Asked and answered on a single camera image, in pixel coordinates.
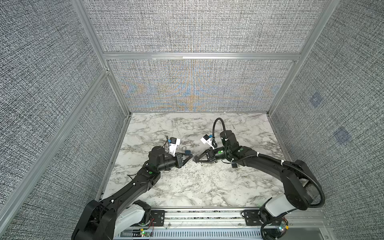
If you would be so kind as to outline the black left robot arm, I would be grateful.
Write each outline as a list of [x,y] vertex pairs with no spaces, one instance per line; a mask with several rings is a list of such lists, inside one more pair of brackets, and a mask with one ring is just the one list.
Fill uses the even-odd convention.
[[159,181],[162,171],[183,167],[193,154],[190,151],[169,154],[165,148],[156,146],[148,157],[136,176],[122,189],[100,202],[92,200],[86,205],[72,240],[112,240],[118,216]]

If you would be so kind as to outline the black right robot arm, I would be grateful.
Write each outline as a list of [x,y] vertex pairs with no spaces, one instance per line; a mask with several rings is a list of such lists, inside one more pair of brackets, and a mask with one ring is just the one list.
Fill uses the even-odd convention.
[[230,130],[221,132],[220,138],[223,146],[218,148],[212,144],[214,136],[205,135],[202,141],[210,144],[210,147],[195,157],[194,162],[216,163],[218,160],[228,160],[230,164],[259,170],[281,181],[284,193],[267,201],[262,207],[270,215],[276,217],[293,210],[321,208],[325,204],[325,193],[305,162],[284,161],[241,146]]

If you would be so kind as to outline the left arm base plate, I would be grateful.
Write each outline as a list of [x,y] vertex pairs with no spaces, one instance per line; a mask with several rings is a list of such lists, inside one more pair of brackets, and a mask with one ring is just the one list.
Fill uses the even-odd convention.
[[126,227],[148,227],[152,223],[155,227],[163,227],[165,221],[164,210],[146,212],[144,210],[128,210],[120,218],[120,223]]

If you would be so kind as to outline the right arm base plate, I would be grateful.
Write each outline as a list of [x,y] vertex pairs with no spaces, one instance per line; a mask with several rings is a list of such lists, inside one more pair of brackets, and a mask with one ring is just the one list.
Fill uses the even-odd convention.
[[244,210],[241,212],[247,226],[261,226],[271,219],[271,215],[266,210]]

